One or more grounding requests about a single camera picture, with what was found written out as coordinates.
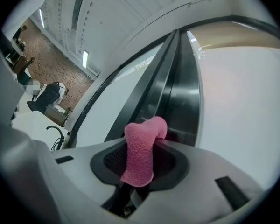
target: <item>table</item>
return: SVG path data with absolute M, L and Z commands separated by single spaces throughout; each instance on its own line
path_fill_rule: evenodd
M 48 105 L 44 115 L 59 126 L 63 127 L 69 114 L 65 115 L 64 113 L 59 112 L 59 110 L 53 105 Z
M 10 42 L 11 42 L 13 49 L 19 54 L 19 56 L 22 56 L 23 52 L 20 49 L 19 45 L 17 43 L 15 43 L 15 41 L 13 39 Z
M 60 127 L 38 111 L 18 114 L 13 120 L 14 129 L 26 133 L 33 140 L 45 142 L 49 149 L 51 149 L 55 141 L 60 138 L 60 134 L 56 129 L 46 129 L 50 125 L 58 127 L 63 136 L 66 137 L 68 133 L 66 129 Z

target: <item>black vent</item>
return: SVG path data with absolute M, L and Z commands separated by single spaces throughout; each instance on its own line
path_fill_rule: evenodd
M 233 210 L 237 210 L 249 202 L 242 190 L 228 176 L 218 178 L 215 182 Z
M 124 144 L 104 157 L 105 166 L 121 177 L 126 169 L 127 144 Z

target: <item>chair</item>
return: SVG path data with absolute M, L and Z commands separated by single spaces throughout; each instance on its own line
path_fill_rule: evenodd
M 31 111 L 39 111 L 45 113 L 47 106 L 54 103 L 59 97 L 59 85 L 49 84 L 44 92 L 38 97 L 36 101 L 27 101 L 27 105 Z

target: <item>black slot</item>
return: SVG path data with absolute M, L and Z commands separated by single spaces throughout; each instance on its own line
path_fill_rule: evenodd
M 249 202 L 241 189 L 228 177 L 215 180 L 233 210 L 237 210 Z
M 57 164 L 60 164 L 60 163 L 68 162 L 73 159 L 74 158 L 72 156 L 65 156 L 65 157 L 57 158 L 57 159 L 55 159 L 55 161 Z

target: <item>person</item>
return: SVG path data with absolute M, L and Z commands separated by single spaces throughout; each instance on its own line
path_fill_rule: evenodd
M 22 42 L 21 44 L 19 44 L 19 48 L 21 49 L 21 51 L 24 52 L 25 46 L 26 46 L 26 43 L 25 43 L 25 42 Z
M 48 84 L 36 101 L 27 101 L 28 107 L 31 111 L 39 111 L 44 114 L 48 105 L 54 105 L 54 103 L 60 98 L 60 89 L 61 88 L 58 82 Z
M 59 85 L 59 98 L 53 103 L 53 105 L 57 105 L 59 102 L 62 101 L 63 96 L 67 95 L 69 92 L 69 89 L 65 87 L 65 85 L 61 82 L 53 82 L 53 84 L 58 84 Z
M 19 37 L 20 37 L 21 32 L 22 32 L 22 31 L 25 31 L 25 30 L 27 30 L 26 25 L 20 27 L 20 28 L 16 31 L 16 33 L 14 34 L 13 39 L 15 40 L 15 42 L 16 42 L 17 44 L 19 44 Z

